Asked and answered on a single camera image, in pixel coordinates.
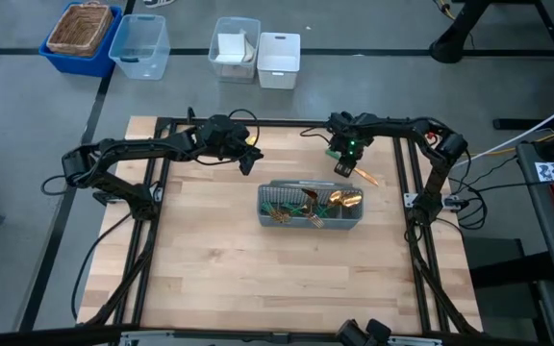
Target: concrete floor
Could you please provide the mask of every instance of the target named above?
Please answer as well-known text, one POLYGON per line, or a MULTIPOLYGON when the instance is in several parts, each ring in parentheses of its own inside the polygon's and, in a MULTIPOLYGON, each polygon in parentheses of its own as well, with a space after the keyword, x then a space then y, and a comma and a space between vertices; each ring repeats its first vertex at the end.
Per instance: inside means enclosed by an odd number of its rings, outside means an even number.
MULTIPOLYGON (((38 47, 66 3, 1 0, 0 47, 38 47)), ((554 1, 544 4, 554 20, 554 1)), ((178 0, 155 10, 137 1, 134 12, 165 16, 173 48, 208 48, 216 20, 227 15, 258 18, 263 31, 299 33, 304 48, 426 49, 450 23, 430 0, 178 0)), ((491 6, 473 34, 478 49, 553 48, 531 6, 491 6)), ((39 56, 0 56, 0 212, 7 215, 0 225, 0 332, 16 328, 57 207, 58 198, 41 195, 39 184, 60 174, 61 155, 78 144, 99 84, 60 74, 39 56)), ((464 134, 471 152, 480 152, 518 134, 493 130, 493 118, 554 112, 554 59, 477 58, 444 65, 424 57, 304 56, 297 88, 279 91, 257 83, 221 84, 207 57, 171 56, 157 82, 128 80, 115 69, 94 138, 122 137, 131 115, 182 116, 188 106, 199 116, 234 108, 262 118, 323 119, 330 111, 433 116, 464 134)), ((497 163, 477 161, 470 177, 497 163)), ((521 180, 516 166, 508 165, 480 186, 521 180)), ((487 225, 466 235, 519 238, 531 254, 545 249, 524 188, 497 190, 487 202, 487 225)), ((73 325, 70 292, 103 212, 90 191, 77 192, 36 328, 73 325)), ((520 321, 483 322, 491 333, 529 337, 520 321)))

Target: wooden table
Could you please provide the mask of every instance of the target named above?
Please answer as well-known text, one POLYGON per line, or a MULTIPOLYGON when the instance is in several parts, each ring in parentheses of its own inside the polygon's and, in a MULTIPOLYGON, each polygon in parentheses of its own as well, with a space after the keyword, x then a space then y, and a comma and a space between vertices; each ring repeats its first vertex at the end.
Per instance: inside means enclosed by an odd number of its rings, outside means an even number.
MULTIPOLYGON (((132 117, 126 138, 150 137, 156 119, 132 117)), ((301 130, 262 127, 264 159, 247 177, 237 164, 172 163, 142 327, 334 333, 348 318, 363 325, 375 318, 396 334, 421 332, 392 139, 377 137, 358 165, 379 181, 377 187, 357 174, 345 179, 334 173, 326 143, 299 136, 301 130), (365 216, 351 231, 263 228, 257 189, 274 179, 353 183, 365 191, 365 216)), ((410 170, 407 145, 404 156, 410 170)), ((420 157, 422 177, 430 171, 427 161, 420 157)), ((120 162, 116 175, 141 183, 145 166, 120 162)), ((408 175, 413 186, 411 170, 408 175)), ((102 232, 127 212, 123 203, 108 206, 102 232)), ((453 213, 441 217, 457 222, 453 213)), ((133 224, 129 219, 97 247, 79 321, 91 318, 119 284, 133 224)), ((433 233, 442 285, 481 330, 461 236, 441 222, 433 233)), ((135 297, 133 287, 126 321, 135 297)), ((437 329, 428 287, 427 300, 437 329)))

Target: white container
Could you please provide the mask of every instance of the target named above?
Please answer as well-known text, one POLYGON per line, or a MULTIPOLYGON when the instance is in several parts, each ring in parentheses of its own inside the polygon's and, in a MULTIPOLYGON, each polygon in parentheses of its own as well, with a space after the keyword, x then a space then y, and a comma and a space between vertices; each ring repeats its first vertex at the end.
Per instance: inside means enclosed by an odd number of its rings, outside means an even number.
POLYGON ((258 55, 260 87, 294 89, 300 69, 300 35, 262 33, 258 55))
POLYGON ((170 54, 165 18, 153 14, 128 14, 114 34, 108 56, 128 78, 160 80, 170 54))
POLYGON ((222 17, 217 20, 209 62, 213 65, 220 82, 253 83, 256 75, 256 59, 258 58, 258 41, 260 38, 260 20, 243 17, 222 17), (246 41, 253 50, 253 58, 249 62, 224 62, 219 56, 219 34, 244 34, 246 41))

